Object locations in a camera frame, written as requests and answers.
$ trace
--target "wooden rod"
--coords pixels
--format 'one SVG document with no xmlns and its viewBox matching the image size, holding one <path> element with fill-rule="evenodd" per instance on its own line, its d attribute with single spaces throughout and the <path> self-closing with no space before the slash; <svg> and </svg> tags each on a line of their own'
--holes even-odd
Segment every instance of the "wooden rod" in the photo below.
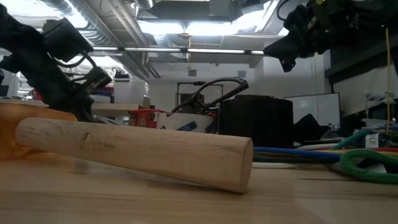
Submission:
<svg viewBox="0 0 398 224">
<path fill-rule="evenodd" d="M 249 138 L 45 118 L 23 119 L 16 141 L 237 193 L 246 191 L 253 156 Z"/>
</svg>

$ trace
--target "ceiling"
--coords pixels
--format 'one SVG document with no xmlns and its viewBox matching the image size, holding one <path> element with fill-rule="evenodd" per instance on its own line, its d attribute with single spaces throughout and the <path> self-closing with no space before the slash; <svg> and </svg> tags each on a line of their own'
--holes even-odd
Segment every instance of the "ceiling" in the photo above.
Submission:
<svg viewBox="0 0 398 224">
<path fill-rule="evenodd" d="M 60 2 L 63 0 L 0 0 L 1 3 L 5 2 L 19 2 L 19 5 L 28 5 L 30 2 L 46 2 L 46 4 L 52 4 L 54 2 Z M 154 39 L 154 35 L 143 33 L 139 26 L 134 27 L 130 21 L 133 21 L 138 25 L 137 22 L 149 21 L 177 21 L 185 26 L 192 21 L 218 21 L 227 22 L 231 20 L 234 14 L 222 15 L 223 2 L 229 0 L 211 0 L 211 1 L 181 1 L 181 0 L 167 0 L 157 1 L 152 9 L 149 10 L 135 10 L 131 7 L 133 0 L 65 0 L 70 2 L 77 11 L 80 12 L 84 17 L 94 17 L 95 22 L 91 23 L 89 28 L 80 28 L 80 32 L 93 32 L 94 29 L 104 30 L 104 33 L 111 42 L 104 42 L 105 45 L 119 46 L 119 47 L 158 47 L 157 41 Z M 282 1 L 273 0 L 279 5 Z M 292 11 L 296 5 L 304 3 L 303 0 L 290 0 L 280 10 L 282 17 L 286 17 L 287 14 Z M 168 41 L 172 43 L 173 47 L 194 47 L 203 49 L 243 49 L 243 50 L 262 50 L 264 46 L 267 46 L 281 37 L 277 34 L 283 28 L 282 21 L 278 20 L 275 11 L 269 15 L 268 22 L 265 24 L 263 30 L 260 32 L 254 32 L 254 30 L 245 30 L 244 32 L 239 31 L 238 34 L 234 35 L 216 35 L 216 36 L 199 36 L 193 35 L 191 39 L 183 38 L 178 34 L 167 34 Z M 40 28 L 40 25 L 45 22 L 48 18 L 56 18 L 57 15 L 49 15 L 38 17 L 19 16 L 19 20 L 28 23 L 36 28 Z M 124 54 L 123 57 L 113 57 L 118 59 L 125 67 L 128 72 L 137 75 L 139 78 L 148 80 L 154 78 L 156 75 L 154 70 L 160 71 L 164 66 L 158 66 L 158 63 L 162 65 L 164 63 L 211 63 L 213 65 L 219 64 L 247 64 L 250 67 L 254 67 L 261 59 L 258 56 L 246 56 L 246 55 L 216 55 L 216 54 L 191 54 L 187 55 L 165 55 L 165 54 Z"/>
</svg>

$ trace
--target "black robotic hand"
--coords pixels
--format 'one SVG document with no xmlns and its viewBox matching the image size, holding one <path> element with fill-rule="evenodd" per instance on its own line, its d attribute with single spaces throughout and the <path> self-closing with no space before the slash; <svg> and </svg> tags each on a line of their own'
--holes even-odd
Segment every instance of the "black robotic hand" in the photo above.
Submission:
<svg viewBox="0 0 398 224">
<path fill-rule="evenodd" d="M 397 15 L 396 0 L 326 0 L 321 5 L 311 0 L 287 16 L 284 27 L 289 34 L 266 47 L 264 55 L 278 58 L 284 71 L 289 72 L 297 57 L 354 45 L 363 35 L 382 32 Z"/>
<path fill-rule="evenodd" d="M 88 93 L 107 85 L 111 78 L 87 55 L 93 48 L 67 19 L 51 21 L 43 29 L 40 33 L 21 24 L 0 4 L 0 47 L 12 53 L 0 62 L 0 68 L 24 74 L 51 109 L 71 112 L 79 121 L 92 121 L 93 100 Z M 58 67 L 69 67 L 58 60 L 67 62 L 78 54 L 83 55 L 79 63 L 87 59 L 93 64 L 83 84 L 69 80 Z"/>
</svg>

